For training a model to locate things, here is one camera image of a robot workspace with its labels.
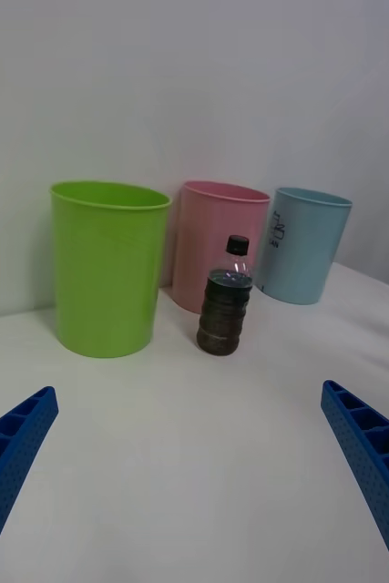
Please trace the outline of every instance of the plastic bottle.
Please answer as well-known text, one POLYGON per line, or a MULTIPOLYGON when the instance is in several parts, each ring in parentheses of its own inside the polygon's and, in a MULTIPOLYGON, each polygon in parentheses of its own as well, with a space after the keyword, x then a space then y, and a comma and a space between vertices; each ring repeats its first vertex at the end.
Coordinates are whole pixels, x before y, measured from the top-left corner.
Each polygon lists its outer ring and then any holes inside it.
POLYGON ((201 308, 197 342, 207 353, 225 356, 240 343, 242 321, 252 287, 247 264, 249 240, 231 235, 226 254, 210 271, 201 308))

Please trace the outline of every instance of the bottle cap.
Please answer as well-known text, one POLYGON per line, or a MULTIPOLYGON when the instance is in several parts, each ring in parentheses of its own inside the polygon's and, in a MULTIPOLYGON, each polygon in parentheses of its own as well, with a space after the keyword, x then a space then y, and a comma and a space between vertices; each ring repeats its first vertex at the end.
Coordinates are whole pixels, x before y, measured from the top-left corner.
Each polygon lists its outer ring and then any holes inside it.
POLYGON ((249 240, 247 237, 242 237, 241 235, 230 235, 228 238, 228 245, 226 247, 227 253, 243 257, 244 255, 247 255, 248 248, 249 240))

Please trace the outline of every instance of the white table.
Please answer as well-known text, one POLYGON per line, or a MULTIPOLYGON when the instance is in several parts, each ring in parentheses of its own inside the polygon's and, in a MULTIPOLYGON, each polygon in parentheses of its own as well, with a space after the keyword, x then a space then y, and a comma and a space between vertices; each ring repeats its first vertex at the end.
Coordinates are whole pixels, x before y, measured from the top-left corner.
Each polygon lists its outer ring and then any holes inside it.
POLYGON ((0 583, 389 583, 320 408, 333 378, 389 417, 389 287, 334 265, 315 306, 254 290, 239 350, 194 344, 163 291, 140 353, 94 360, 52 312, 0 318, 0 415, 56 419, 0 537, 0 583))

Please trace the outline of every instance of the dark liquid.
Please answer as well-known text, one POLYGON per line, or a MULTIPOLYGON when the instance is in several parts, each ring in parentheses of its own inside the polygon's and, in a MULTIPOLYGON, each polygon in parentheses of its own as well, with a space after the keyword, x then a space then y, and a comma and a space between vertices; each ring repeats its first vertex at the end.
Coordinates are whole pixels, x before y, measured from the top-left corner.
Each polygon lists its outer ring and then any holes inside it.
POLYGON ((250 294, 249 276, 225 270, 210 274, 197 332, 202 350, 218 356, 237 350, 250 294))

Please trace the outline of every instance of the clear plastic bottle neck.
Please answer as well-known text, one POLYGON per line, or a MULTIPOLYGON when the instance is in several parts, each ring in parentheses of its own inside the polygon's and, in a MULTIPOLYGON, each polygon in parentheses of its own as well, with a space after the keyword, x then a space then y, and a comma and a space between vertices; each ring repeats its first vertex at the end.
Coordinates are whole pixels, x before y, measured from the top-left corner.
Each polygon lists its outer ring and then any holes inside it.
POLYGON ((252 272, 247 255, 225 253, 218 265, 210 271, 209 277, 211 281, 229 287, 250 288, 252 286, 252 272))

